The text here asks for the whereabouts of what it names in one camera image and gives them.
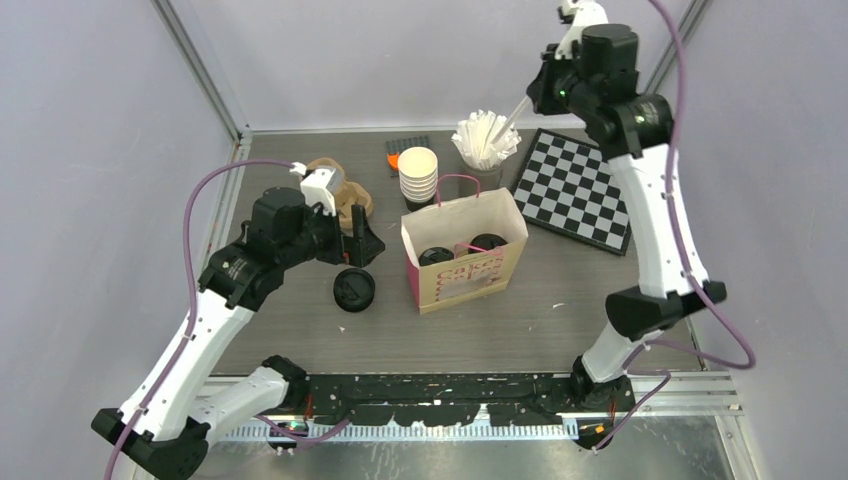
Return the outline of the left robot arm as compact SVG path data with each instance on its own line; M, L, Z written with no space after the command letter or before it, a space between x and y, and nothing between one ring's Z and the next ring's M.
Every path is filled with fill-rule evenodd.
M240 236L189 277L189 311L148 377L120 407L98 411L93 430L154 478L188 479L211 446L250 418L298 412L309 396L307 374L279 355L206 400L198 393L286 271L312 260L365 267L384 251L365 206L352 205L351 219L345 234L335 213L300 191L265 191Z

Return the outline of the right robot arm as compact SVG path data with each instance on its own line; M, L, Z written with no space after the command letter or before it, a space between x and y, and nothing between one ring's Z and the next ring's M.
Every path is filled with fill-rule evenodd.
M673 114L663 96L638 92L638 44L627 25L573 24L563 45L546 48L527 88L535 112L585 123L621 190L637 249L637 285L607 296L607 325L573 364L572 400L589 411L610 398L639 346L704 309L698 289L714 302L727 297L698 259L687 219L669 217L669 207L685 212L673 193L677 171L667 165L677 154Z

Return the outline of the yellow pink paper bag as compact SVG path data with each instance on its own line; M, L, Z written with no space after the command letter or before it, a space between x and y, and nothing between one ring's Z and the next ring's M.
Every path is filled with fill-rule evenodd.
M492 233L508 244L470 254L471 240ZM407 278L420 314L484 297L507 288L528 240L526 222L506 188L434 203L401 217L401 240ZM427 248L446 247L455 259L421 267L418 256Z

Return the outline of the stack of paper cups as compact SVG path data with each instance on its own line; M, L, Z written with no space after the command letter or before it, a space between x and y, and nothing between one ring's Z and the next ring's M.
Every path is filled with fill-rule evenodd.
M398 157L400 190L410 212L433 203L438 181L438 158L427 147L411 147Z

